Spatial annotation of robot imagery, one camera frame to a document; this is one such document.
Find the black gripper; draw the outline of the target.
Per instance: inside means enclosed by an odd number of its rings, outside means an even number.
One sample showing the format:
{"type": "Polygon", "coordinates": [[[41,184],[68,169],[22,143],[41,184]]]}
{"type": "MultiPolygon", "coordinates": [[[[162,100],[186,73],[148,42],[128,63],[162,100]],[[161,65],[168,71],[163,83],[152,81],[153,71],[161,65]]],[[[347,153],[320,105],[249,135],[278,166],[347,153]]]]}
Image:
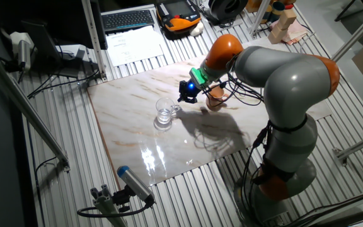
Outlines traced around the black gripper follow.
{"type": "Polygon", "coordinates": [[[180,96],[178,102],[197,103],[196,96],[200,93],[200,88],[196,87],[190,79],[188,81],[180,81],[180,96]]]}

